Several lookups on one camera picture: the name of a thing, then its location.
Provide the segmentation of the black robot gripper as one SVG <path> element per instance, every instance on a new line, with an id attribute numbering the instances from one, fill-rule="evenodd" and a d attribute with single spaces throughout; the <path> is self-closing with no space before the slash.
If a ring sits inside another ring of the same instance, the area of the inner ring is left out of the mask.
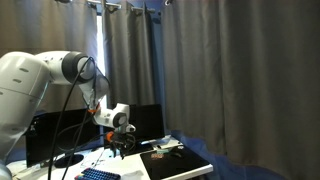
<path id="1" fill-rule="evenodd" d="M 135 147 L 135 137 L 128 133 L 110 131 L 106 134 L 105 139 L 109 143 L 113 156 L 119 152 L 121 158 L 124 158 Z"/>

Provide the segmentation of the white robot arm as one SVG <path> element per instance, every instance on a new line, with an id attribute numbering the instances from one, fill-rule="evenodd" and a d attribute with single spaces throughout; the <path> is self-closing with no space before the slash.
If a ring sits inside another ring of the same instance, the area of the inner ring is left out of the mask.
<path id="1" fill-rule="evenodd" d="M 102 108 L 110 82 L 89 55 L 77 51 L 47 51 L 39 54 L 13 51 L 0 59 L 0 179 L 12 180 L 6 160 L 52 86 L 78 87 L 93 122 L 109 127 L 108 140 L 134 132 L 130 107 L 118 103 Z"/>

